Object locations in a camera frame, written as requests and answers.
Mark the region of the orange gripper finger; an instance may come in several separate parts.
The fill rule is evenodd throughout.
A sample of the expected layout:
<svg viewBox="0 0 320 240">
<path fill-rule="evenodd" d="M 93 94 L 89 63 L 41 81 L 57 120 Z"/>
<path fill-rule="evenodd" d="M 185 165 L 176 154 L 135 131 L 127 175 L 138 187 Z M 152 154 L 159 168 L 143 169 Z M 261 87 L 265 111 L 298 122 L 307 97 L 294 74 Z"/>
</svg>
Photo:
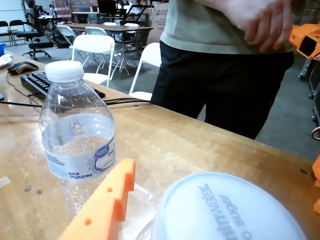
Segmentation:
<svg viewBox="0 0 320 240">
<path fill-rule="evenodd" d="M 117 240 L 126 219 L 128 194 L 134 190 L 136 160 L 123 159 L 106 176 L 60 240 Z"/>
</svg>

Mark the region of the person's hand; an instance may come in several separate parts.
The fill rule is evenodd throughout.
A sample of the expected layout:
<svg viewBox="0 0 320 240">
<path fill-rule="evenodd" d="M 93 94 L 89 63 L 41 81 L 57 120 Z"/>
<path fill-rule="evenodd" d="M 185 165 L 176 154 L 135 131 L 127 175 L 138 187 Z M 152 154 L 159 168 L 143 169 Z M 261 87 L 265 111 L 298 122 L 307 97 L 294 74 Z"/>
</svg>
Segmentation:
<svg viewBox="0 0 320 240">
<path fill-rule="evenodd" d="M 240 30 L 249 45 L 260 52 L 282 47 L 289 39 L 292 4 L 289 0 L 227 0 L 221 6 L 224 15 Z"/>
</svg>

